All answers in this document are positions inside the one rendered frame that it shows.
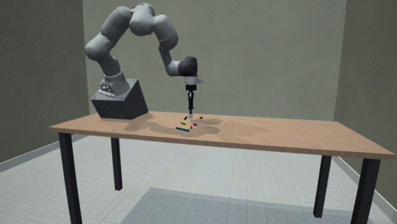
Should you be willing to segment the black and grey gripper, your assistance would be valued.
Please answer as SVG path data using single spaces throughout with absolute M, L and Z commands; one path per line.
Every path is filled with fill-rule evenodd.
M 189 96 L 189 118 L 193 118 L 193 99 L 194 99 L 194 93 L 193 90 L 196 90 L 197 86 L 196 85 L 186 85 L 186 90 L 189 90 L 188 96 Z

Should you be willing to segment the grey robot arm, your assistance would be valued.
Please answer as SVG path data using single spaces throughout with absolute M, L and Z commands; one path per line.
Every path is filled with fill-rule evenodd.
M 132 9 L 120 6 L 103 24 L 101 33 L 88 42 L 84 49 L 85 54 L 100 64 L 105 75 L 100 83 L 99 93 L 114 98 L 130 89 L 118 60 L 109 53 L 129 27 L 133 34 L 140 37 L 151 35 L 153 32 L 156 34 L 159 41 L 158 49 L 169 76 L 184 76 L 187 85 L 203 83 L 203 80 L 197 77 L 195 57 L 186 57 L 184 61 L 171 59 L 169 51 L 178 43 L 176 29 L 165 15 L 154 15 L 153 7 L 147 3 L 139 4 Z

